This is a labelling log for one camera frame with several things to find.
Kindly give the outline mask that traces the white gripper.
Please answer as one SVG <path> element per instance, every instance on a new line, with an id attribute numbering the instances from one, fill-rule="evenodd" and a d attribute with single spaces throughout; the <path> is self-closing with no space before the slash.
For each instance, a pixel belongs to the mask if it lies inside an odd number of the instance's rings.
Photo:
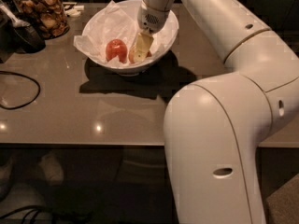
<path id="1" fill-rule="evenodd" d="M 135 40 L 133 58 L 136 63 L 141 63 L 147 58 L 153 43 L 151 34 L 156 34 L 164 28 L 169 12 L 170 7 L 167 3 L 156 1 L 150 3 L 141 0 L 137 12 L 137 23 L 144 31 L 138 33 Z"/>

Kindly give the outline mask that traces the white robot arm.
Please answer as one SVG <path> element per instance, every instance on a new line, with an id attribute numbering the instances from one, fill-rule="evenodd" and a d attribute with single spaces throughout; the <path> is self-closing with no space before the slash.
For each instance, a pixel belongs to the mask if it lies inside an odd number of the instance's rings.
<path id="1" fill-rule="evenodd" d="M 174 0 L 141 0 L 138 23 L 160 31 Z M 181 0 L 227 68 L 182 88 L 164 116 L 179 224 L 266 224 L 256 148 L 299 110 L 299 62 L 237 0 Z"/>

